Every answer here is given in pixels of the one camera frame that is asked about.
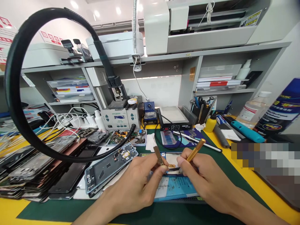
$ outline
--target pixelated area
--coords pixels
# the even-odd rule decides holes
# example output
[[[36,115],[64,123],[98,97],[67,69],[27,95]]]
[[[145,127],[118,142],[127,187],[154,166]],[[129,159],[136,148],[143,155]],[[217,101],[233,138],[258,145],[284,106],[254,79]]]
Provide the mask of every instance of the pixelated area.
[[[231,158],[253,170],[283,199],[300,207],[300,145],[232,143]]]

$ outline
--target right hand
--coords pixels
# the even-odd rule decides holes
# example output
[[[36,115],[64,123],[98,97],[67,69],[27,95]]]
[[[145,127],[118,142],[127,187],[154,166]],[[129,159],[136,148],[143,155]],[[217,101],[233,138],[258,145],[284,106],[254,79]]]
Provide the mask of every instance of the right hand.
[[[185,148],[181,157],[177,157],[183,175],[188,176],[197,193],[211,207],[220,213],[233,214],[244,191],[229,180],[210,155],[197,153],[189,163],[186,159],[191,153],[191,149]]]

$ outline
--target left hand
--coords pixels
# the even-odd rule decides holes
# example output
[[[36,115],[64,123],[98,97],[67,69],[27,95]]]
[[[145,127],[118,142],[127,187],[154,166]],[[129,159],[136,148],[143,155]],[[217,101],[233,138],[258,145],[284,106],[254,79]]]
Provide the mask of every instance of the left hand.
[[[145,157],[135,157],[121,178],[102,193],[99,201],[112,204],[115,216],[133,213],[152,205],[159,182],[169,170],[168,162],[164,158],[163,161],[165,165],[159,166],[154,153]],[[147,181],[151,170],[154,173]]]

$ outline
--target charging cable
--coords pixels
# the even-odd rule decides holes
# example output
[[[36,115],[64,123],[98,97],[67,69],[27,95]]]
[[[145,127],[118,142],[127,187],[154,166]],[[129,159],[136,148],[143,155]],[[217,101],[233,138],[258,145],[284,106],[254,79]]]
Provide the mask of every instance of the charging cable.
[[[204,14],[202,20],[204,19],[204,17],[206,16],[207,14],[207,24],[210,24],[212,21],[211,21],[211,16],[212,16],[212,13],[213,13],[213,8],[215,7],[215,2],[214,1],[210,1],[207,6],[206,6],[206,13]]]
[[[133,71],[133,75],[134,75],[135,80],[137,81],[138,87],[140,88],[141,92],[144,94],[144,96],[146,98],[146,101],[149,102],[150,101],[149,98],[147,98],[147,96],[145,95],[145,93],[142,91],[142,89],[140,87],[140,84],[138,83],[137,77],[135,76],[135,73],[134,73],[134,68],[135,68],[135,65],[137,64],[137,62],[138,62],[138,58],[135,57],[135,62],[134,62],[134,65],[133,65],[133,70],[132,70]]]

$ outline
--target digital display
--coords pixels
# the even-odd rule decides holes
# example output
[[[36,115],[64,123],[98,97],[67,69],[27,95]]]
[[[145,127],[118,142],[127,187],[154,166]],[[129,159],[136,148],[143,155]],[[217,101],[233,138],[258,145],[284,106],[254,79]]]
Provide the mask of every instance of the digital display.
[[[125,119],[125,116],[114,116],[115,119]]]

